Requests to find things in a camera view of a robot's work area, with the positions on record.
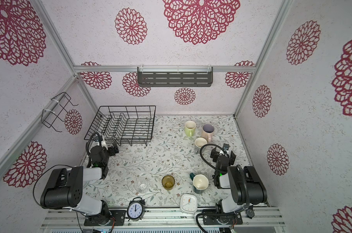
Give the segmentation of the grey ceramic mug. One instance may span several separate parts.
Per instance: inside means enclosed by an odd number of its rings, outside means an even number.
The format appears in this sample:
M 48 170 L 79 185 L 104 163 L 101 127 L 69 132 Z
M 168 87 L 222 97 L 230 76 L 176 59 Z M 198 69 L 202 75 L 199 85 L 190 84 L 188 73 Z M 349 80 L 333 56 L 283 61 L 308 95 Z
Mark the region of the grey ceramic mug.
M 197 138 L 195 141 L 194 141 L 194 153 L 195 154 L 199 154 L 200 153 L 200 150 L 201 148 L 208 144 L 207 140 L 202 138 L 202 137 L 199 137 Z

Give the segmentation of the black wire dish rack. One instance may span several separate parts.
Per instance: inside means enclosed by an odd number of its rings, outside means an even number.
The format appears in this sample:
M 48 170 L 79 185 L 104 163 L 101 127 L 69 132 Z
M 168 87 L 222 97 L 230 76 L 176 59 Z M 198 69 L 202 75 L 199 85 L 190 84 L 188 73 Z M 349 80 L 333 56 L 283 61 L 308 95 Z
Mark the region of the black wire dish rack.
M 147 145 L 153 137 L 155 113 L 154 105 L 100 106 L 84 139 L 99 133 L 117 145 Z

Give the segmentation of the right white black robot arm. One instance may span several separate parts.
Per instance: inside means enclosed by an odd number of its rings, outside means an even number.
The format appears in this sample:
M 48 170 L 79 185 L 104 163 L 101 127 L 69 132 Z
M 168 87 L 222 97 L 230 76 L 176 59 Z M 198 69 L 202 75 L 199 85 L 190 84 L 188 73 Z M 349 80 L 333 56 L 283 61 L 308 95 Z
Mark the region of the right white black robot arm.
M 234 165 L 236 155 L 229 145 L 214 145 L 210 158 L 215 165 L 213 183 L 218 189 L 229 189 L 231 194 L 216 205 L 219 214 L 240 213 L 255 216 L 253 206 L 267 201 L 266 189 L 253 166 Z

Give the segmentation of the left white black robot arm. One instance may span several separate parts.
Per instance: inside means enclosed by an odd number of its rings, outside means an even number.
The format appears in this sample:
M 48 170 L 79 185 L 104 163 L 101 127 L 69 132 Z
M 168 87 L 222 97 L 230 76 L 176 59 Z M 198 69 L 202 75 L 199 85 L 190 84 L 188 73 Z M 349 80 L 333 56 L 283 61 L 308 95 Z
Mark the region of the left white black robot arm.
M 109 158 L 119 152 L 116 143 L 98 144 L 88 150 L 91 166 L 54 169 L 41 194 L 39 206 L 44 209 L 69 209 L 85 216 L 93 225 L 105 226 L 115 221 L 108 204 L 83 192 L 89 181 L 104 180 L 109 172 Z

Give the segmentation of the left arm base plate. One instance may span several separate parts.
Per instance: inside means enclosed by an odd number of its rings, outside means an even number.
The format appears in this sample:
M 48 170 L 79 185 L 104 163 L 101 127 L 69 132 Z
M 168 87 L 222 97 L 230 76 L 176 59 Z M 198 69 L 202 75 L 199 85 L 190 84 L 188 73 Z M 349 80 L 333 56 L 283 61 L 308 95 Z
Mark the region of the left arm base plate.
M 125 210 L 109 210 L 105 214 L 86 216 L 84 226 L 123 226 L 125 216 Z

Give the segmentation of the green ceramic mug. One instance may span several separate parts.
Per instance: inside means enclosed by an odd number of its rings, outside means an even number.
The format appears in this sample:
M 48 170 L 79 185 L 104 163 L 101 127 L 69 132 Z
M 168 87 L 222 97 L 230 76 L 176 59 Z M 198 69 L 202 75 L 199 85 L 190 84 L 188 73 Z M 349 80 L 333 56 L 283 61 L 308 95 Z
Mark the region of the green ceramic mug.
M 194 136 L 195 129 L 196 129 L 196 123 L 194 121 L 189 120 L 189 121 L 185 122 L 184 132 L 185 132 L 186 136 L 188 136 L 188 137 Z

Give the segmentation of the clear glass cup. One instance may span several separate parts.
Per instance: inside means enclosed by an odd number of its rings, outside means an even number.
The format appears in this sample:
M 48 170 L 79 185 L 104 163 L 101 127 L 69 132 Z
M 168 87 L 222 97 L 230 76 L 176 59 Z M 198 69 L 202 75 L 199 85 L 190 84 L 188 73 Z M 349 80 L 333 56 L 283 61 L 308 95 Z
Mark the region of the clear glass cup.
M 135 188 L 139 193 L 144 193 L 148 189 L 148 182 L 146 181 L 146 179 L 138 179 L 135 182 Z

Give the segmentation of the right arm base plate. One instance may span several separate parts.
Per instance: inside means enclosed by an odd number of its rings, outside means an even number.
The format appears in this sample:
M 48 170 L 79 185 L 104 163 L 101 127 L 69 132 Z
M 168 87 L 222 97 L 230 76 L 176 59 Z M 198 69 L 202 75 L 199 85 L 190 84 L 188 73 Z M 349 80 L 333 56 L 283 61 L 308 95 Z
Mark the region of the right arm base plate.
M 241 214 L 232 216 L 203 216 L 204 225 L 242 225 Z

